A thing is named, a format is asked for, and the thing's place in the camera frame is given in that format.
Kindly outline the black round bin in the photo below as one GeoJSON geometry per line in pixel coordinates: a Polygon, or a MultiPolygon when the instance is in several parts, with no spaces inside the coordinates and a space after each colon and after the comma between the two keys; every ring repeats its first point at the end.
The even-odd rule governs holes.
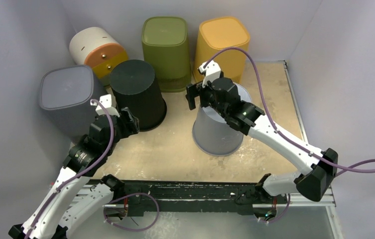
{"type": "Polygon", "coordinates": [[[110,74],[118,109],[128,107],[139,120],[140,131],[157,128],[165,119],[167,104],[154,68],[143,60],[127,60],[110,74]]]}

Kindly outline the light grey round bin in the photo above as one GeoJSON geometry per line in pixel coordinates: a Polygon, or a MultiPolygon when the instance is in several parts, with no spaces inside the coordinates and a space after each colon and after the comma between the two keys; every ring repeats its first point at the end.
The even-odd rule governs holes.
{"type": "Polygon", "coordinates": [[[230,128],[211,107],[199,107],[192,137],[203,152],[212,156],[228,156],[240,148],[244,134],[230,128]]]}

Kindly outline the grey plastic basket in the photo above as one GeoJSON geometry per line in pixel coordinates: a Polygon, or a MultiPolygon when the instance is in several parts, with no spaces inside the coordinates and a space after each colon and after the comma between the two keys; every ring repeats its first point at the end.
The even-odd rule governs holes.
{"type": "Polygon", "coordinates": [[[74,65],[46,73],[40,84],[39,106],[72,142],[87,134],[97,115],[90,105],[107,92],[91,67],[74,65]]]}

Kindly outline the green slotted plastic basket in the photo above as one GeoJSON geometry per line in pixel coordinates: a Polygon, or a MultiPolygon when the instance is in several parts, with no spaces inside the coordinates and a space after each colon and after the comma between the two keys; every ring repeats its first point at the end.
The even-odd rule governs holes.
{"type": "Polygon", "coordinates": [[[184,19],[155,16],[142,28],[144,61],[155,70],[162,92],[178,93],[191,82],[188,28],[184,19]]]}

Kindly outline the orange plastic mesh basket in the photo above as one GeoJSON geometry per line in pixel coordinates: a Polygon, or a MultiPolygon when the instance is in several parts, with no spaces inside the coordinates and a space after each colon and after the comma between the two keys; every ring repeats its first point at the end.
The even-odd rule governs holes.
{"type": "MultiPolygon", "coordinates": [[[[204,76],[198,67],[208,61],[220,50],[237,47],[248,51],[250,34],[243,23],[233,16],[223,16],[204,21],[199,26],[193,76],[200,82],[204,76]]],[[[228,50],[217,56],[214,61],[219,64],[224,76],[240,83],[245,68],[246,56],[237,50],[228,50]]]]}

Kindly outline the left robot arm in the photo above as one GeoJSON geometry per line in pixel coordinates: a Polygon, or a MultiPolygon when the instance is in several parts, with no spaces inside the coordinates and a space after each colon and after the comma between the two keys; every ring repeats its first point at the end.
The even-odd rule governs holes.
{"type": "Polygon", "coordinates": [[[78,192],[106,162],[115,145],[139,132],[139,120],[129,108],[98,105],[87,134],[70,148],[59,175],[35,212],[22,224],[13,225],[13,239],[67,239],[99,206],[120,203],[125,196],[121,180],[107,176],[88,197],[71,206],[78,192]]]}

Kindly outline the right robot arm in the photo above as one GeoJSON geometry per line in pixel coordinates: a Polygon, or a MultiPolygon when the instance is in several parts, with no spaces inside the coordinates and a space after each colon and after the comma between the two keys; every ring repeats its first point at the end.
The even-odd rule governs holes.
{"type": "Polygon", "coordinates": [[[323,151],[289,132],[282,132],[282,127],[271,124],[262,109],[241,99],[237,85],[229,78],[218,78],[205,86],[201,82],[188,84],[186,100],[191,110],[196,107],[196,97],[201,107],[215,110],[230,128],[264,143],[296,167],[297,171],[290,174],[266,174],[255,190],[259,201],[267,203],[275,196],[289,193],[321,201],[337,173],[325,160],[336,163],[336,151],[330,148],[323,151]]]}

